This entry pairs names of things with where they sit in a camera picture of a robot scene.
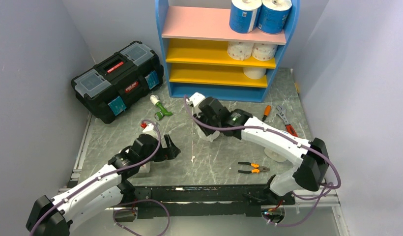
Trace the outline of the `plain white roll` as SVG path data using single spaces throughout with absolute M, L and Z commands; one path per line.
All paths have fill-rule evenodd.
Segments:
M 213 126 L 207 117 L 202 112 L 194 112 L 193 117 L 195 117 L 198 121 Z M 197 134 L 199 137 L 205 141 L 213 142 L 216 138 L 219 137 L 220 132 L 216 130 L 207 129 L 204 126 L 198 125 L 197 127 Z
M 258 80 L 261 79 L 263 76 L 266 75 L 266 68 L 260 67 L 243 67 L 243 73 L 249 79 Z

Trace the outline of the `white dotted roll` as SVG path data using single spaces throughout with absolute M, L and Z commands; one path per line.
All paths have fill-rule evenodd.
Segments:
M 228 42 L 227 54 L 234 60 L 247 60 L 251 57 L 254 43 L 250 42 Z

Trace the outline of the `blue cartoon roll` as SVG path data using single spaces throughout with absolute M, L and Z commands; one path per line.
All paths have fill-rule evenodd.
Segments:
M 280 33 L 291 8 L 292 2 L 290 0 L 263 0 L 257 28 L 267 34 Z

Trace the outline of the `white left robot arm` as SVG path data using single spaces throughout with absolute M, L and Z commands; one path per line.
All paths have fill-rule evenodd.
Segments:
M 164 135 L 164 140 L 166 147 L 162 147 L 157 136 L 141 134 L 88 179 L 52 198 L 45 195 L 38 198 L 26 223 L 29 234 L 68 236 L 108 207 L 131 205 L 136 199 L 136 189 L 128 179 L 144 164 L 173 160 L 180 154 L 169 135 Z

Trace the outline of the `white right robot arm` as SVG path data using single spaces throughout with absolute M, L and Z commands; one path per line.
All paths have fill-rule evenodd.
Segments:
M 241 109 L 230 112 L 218 99 L 198 92 L 186 101 L 194 108 L 192 117 L 201 130 L 201 137 L 213 140 L 222 133 L 249 141 L 277 153 L 292 164 L 288 171 L 269 179 L 264 190 L 268 203 L 276 204 L 286 193 L 294 190 L 319 190 L 329 166 L 322 140 L 295 137 Z

